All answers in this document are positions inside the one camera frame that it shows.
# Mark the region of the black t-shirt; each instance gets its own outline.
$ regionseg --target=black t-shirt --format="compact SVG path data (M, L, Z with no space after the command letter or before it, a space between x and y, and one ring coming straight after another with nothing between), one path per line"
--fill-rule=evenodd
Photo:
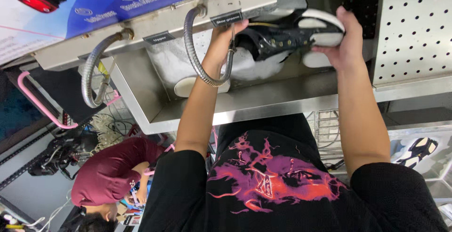
M391 163L358 168L350 187L312 147L248 131L206 174L180 151L155 171L139 231L447 231L422 176Z

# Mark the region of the hand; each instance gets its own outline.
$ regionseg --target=hand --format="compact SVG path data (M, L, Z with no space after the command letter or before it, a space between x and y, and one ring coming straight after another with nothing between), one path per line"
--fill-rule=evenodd
M126 203L129 205L135 204L135 201L133 200L132 194L130 194L130 192L127 192L127 194L124 196L124 200L126 200Z
M135 195L140 204L145 204L147 201L147 186L144 185L144 187L140 187Z
M324 53L330 60L331 65L337 70L354 68L364 65L363 59L363 28L355 15L340 6L336 16L345 27L346 33L339 47L315 46L313 51Z
M240 33L248 26L248 19L241 22L234 23L234 33ZM202 64L216 64L221 67L226 58L226 54L229 48L229 43L232 38L231 27L217 27L212 31L212 38L210 39L209 49L207 50L206 56L202 61Z

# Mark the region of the red button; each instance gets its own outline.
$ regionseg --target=red button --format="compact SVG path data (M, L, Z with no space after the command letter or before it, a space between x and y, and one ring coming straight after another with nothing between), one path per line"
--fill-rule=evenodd
M58 8L58 5L53 5L46 0L19 0L19 1L42 13L50 13Z

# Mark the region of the metal hose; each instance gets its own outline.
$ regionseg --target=metal hose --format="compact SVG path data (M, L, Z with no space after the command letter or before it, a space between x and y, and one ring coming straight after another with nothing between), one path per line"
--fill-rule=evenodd
M203 5L197 6L196 8L191 9L187 16L185 17L184 22L184 41L185 41L185 49L187 50L187 55L189 56L190 63L195 69L198 76L206 82L206 84L211 85L213 87L220 87L230 77L230 72L232 70L232 58L234 56L234 50L232 49L232 45L230 45L230 49L226 56L226 71L221 76L219 80L212 79L202 68L201 63L196 56L195 47L193 45L193 21L195 17L198 15L203 15L206 13L206 8Z
M110 82L110 75L106 75L100 84L99 92L96 99L93 100L93 95L91 92L91 79L94 71L94 67L100 61L100 56L107 47L113 44L115 41L121 40L131 40L133 39L133 31L129 28L123 29L119 33L115 33L104 40L102 40L91 52L91 54L86 59L85 68L82 74L82 96L85 103L90 108L97 108L104 102L105 92Z

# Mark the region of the cable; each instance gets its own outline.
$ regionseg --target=cable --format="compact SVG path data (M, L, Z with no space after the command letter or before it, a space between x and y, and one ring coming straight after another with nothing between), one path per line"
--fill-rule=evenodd
M46 224L44 224L44 226L42 227L42 229L37 230L37 229L34 228L34 226L35 226L37 223L40 223L40 222L42 222L43 220L45 220L45 219L46 219L45 217L39 218L35 223L32 223L32 224L26 224L26 226L29 227L29 228L34 229L34 230L37 231L37 232L42 232L46 227L47 227L47 230L46 230L46 231L49 231L49 230L50 230L50 222L53 220L53 218L56 217L56 215L57 215L63 208L65 208L66 206L68 206L68 205L67 205L68 203L70 203L71 198L69 198L67 194L69 194L69 192L70 192L71 190L72 190L72 189L68 190L67 193L66 193L66 200L67 200L66 203L64 203L64 205L58 207L57 209L55 209L55 210L50 214L49 220L46 222Z

